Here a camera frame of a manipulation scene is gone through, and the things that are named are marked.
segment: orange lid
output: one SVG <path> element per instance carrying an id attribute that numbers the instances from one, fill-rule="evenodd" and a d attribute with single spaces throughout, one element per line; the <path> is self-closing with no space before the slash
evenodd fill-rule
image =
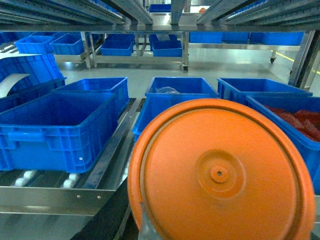
<path id="1" fill-rule="evenodd" d="M 129 201 L 163 239 L 307 240 L 315 198 L 306 165 L 274 123 L 221 99 L 175 105 L 137 141 Z"/>

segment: metal frame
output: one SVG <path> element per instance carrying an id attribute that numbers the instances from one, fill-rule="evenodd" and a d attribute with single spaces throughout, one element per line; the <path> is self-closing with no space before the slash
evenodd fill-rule
<path id="1" fill-rule="evenodd" d="M 143 35 L 143 43 L 140 49 L 140 43 L 139 43 L 139 35 L 135 35 L 135 53 L 132 54 L 132 56 L 105 56 L 101 55 L 100 47 L 98 47 L 93 53 L 93 63 L 94 67 L 97 68 L 98 64 L 180 64 L 182 67 L 185 66 L 185 62 L 188 62 L 188 60 L 185 60 L 184 52 L 186 51 L 186 41 L 185 39 L 185 33 L 182 34 L 182 57 L 153 57 L 153 56 L 144 56 L 144 53 L 146 51 L 147 46 L 147 36 Z"/>
<path id="2" fill-rule="evenodd" d="M 289 85 L 304 89 L 320 50 L 320 30 L 306 33 L 292 66 Z"/>
<path id="3" fill-rule="evenodd" d="M 133 147 L 130 129 L 141 104 L 141 99 L 130 100 L 104 152 L 89 172 L 80 174 L 74 188 L 60 187 L 68 178 L 65 172 L 39 171 L 24 187 L 12 186 L 24 171 L 0 172 L 0 213 L 95 215 L 122 182 Z M 126 138 L 131 142 L 128 148 L 123 144 Z M 120 151 L 127 152 L 126 159 L 118 159 Z"/>

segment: metal rail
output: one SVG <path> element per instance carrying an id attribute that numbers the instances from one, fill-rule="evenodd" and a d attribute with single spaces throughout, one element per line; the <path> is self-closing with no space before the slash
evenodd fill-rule
<path id="1" fill-rule="evenodd" d="M 204 14 L 197 19 L 196 23 L 198 25 L 204 25 L 208 22 L 219 20 L 254 2 L 255 0 L 215 0 Z"/>
<path id="2" fill-rule="evenodd" d="M 318 4 L 319 0 L 273 0 L 257 5 L 244 12 L 230 16 L 226 21 L 228 24 L 243 24 L 250 21 L 267 18 L 269 16 L 279 16 L 301 9 L 308 8 L 311 4 Z"/>
<path id="3" fill-rule="evenodd" d="M 141 99 L 131 99 L 120 117 L 120 124 L 95 166 L 79 175 L 74 188 L 61 188 L 68 174 L 38 171 L 26 186 L 13 186 L 22 170 L 0 172 L 0 213 L 93 216 L 107 202 L 122 182 L 133 145 L 123 145 L 124 138 L 133 142 L 130 132 Z M 127 152 L 126 159 L 118 158 Z"/>
<path id="4" fill-rule="evenodd" d="M 123 17 L 98 7 L 87 0 L 51 0 L 51 2 L 75 9 L 90 16 L 95 16 L 112 24 L 122 24 L 125 21 Z"/>
<path id="5" fill-rule="evenodd" d="M 138 0 L 102 1 L 122 16 L 86 0 L 0 0 L 0 13 L 12 16 L 1 21 L 0 30 L 143 33 L 290 32 L 320 28 L 319 0 L 267 1 L 228 19 L 225 17 L 255 0 L 196 1 L 211 3 L 203 14 L 182 13 L 184 5 L 190 6 L 191 0 L 172 0 L 171 14 L 148 13 Z"/>

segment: storage bin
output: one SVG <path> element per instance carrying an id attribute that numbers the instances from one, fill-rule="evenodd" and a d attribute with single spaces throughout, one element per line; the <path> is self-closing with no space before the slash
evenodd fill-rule
<path id="1" fill-rule="evenodd" d="M 218 92 L 221 99 L 247 105 L 249 97 L 285 97 L 285 96 L 312 96 L 308 91 L 283 84 L 270 79 L 262 78 L 218 78 Z"/>
<path id="2" fill-rule="evenodd" d="M 154 77 L 145 92 L 147 97 L 172 96 L 172 93 L 159 93 L 161 88 L 170 87 L 177 91 L 179 96 L 192 96 L 197 98 L 218 97 L 214 88 L 202 77 Z"/>
<path id="3" fill-rule="evenodd" d="M 60 87 L 57 91 L 87 91 L 115 94 L 115 111 L 118 117 L 129 103 L 127 77 L 85 78 Z"/>
<path id="4" fill-rule="evenodd" d="M 222 34 L 223 42 L 242 42 L 246 43 L 249 39 L 249 32 L 224 32 Z"/>
<path id="5" fill-rule="evenodd" d="M 31 36 L 49 36 L 49 37 L 54 37 L 54 39 L 58 39 L 62 37 L 63 35 L 67 34 L 66 32 L 62 31 L 38 31 L 32 34 Z"/>
<path id="6" fill-rule="evenodd" d="M 174 34 L 164 34 L 164 35 L 167 35 L 168 38 L 172 41 L 177 41 L 178 38 L 177 38 L 177 35 L 174 35 Z M 154 47 L 154 42 L 158 42 L 158 41 L 161 41 L 161 39 L 159 39 L 158 35 L 157 34 L 150 34 L 149 35 L 149 42 L 150 42 L 150 49 L 151 51 L 153 51 L 153 47 Z"/>
<path id="7" fill-rule="evenodd" d="M 77 38 L 82 40 L 81 32 L 79 32 L 79 31 L 70 31 L 67 34 L 75 35 Z M 86 38 L 87 38 L 87 41 L 88 41 L 88 47 L 91 47 L 90 33 L 89 32 L 86 33 Z M 100 38 L 101 38 L 100 34 L 92 34 L 93 42 L 98 41 Z"/>
<path id="8" fill-rule="evenodd" d="M 251 34 L 251 41 L 266 45 L 300 45 L 303 32 L 256 32 Z"/>
<path id="9" fill-rule="evenodd" d="M 3 32 L 0 31 L 0 45 L 9 43 L 16 39 L 16 36 L 13 32 Z"/>
<path id="10" fill-rule="evenodd" d="M 261 114 L 265 115 L 280 127 L 294 143 L 303 157 L 309 170 L 314 190 L 317 195 L 320 194 L 320 142 L 313 141 L 304 136 L 301 132 L 267 109 L 264 105 L 281 108 L 287 112 L 295 113 L 299 110 L 309 110 L 320 112 L 320 97 L 266 97 L 254 96 L 248 97 L 248 106 Z"/>
<path id="11" fill-rule="evenodd" d="M 217 98 L 217 95 L 208 96 L 208 98 Z M 203 98 L 201 94 L 186 95 L 186 94 L 172 94 L 172 95 L 158 95 L 148 96 L 143 104 L 140 115 L 132 129 L 134 134 L 134 141 L 136 142 L 146 126 L 160 113 L 168 108 L 194 99 Z"/>
<path id="12" fill-rule="evenodd" d="M 154 57 L 182 57 L 181 41 L 155 41 L 152 46 Z"/>
<path id="13" fill-rule="evenodd" d="M 117 127 L 112 93 L 54 92 L 0 114 L 0 169 L 84 173 Z"/>
<path id="14" fill-rule="evenodd" d="M 25 37 L 29 37 L 30 35 L 32 35 L 34 32 L 33 31 L 15 31 L 13 32 L 16 40 L 20 40 L 23 39 Z"/>
<path id="15" fill-rule="evenodd" d="M 101 54 L 106 56 L 131 56 L 134 52 L 133 42 L 107 40 L 100 48 Z"/>
<path id="16" fill-rule="evenodd" d="M 190 32 L 190 43 L 200 44 L 220 44 L 222 42 L 222 32 Z"/>
<path id="17" fill-rule="evenodd" d="M 20 104 L 20 96 L 18 94 L 0 98 L 0 113 L 15 108 Z"/>
<path id="18" fill-rule="evenodd" d="M 51 80 L 18 93 L 0 98 L 0 113 L 49 94 L 52 90 L 65 85 L 65 77 Z"/>
<path id="19" fill-rule="evenodd" d="M 58 55 L 80 55 L 85 51 L 81 36 L 77 34 L 66 34 L 50 45 L 53 52 Z"/>
<path id="20" fill-rule="evenodd" d="M 64 77 L 52 54 L 0 59 L 0 82 L 11 74 L 29 74 L 29 76 L 18 81 L 10 90 L 10 95 Z"/>
<path id="21" fill-rule="evenodd" d="M 250 34 L 250 41 L 254 43 L 262 43 L 263 37 L 264 37 L 263 32 L 252 32 Z"/>
<path id="22" fill-rule="evenodd" d="M 14 95 L 19 96 L 19 105 L 25 104 L 44 95 L 49 94 L 52 90 L 61 88 L 66 85 L 66 77 L 50 80 L 45 83 L 21 90 Z"/>
<path id="23" fill-rule="evenodd" d="M 27 36 L 16 42 L 14 45 L 21 54 L 50 54 L 53 52 L 50 43 L 53 36 Z"/>
<path id="24" fill-rule="evenodd" d="M 105 39 L 106 41 L 122 41 L 122 42 L 130 42 L 133 44 L 136 43 L 134 34 L 109 34 Z"/>
<path id="25" fill-rule="evenodd" d="M 151 4 L 149 13 L 171 13 L 171 4 Z"/>

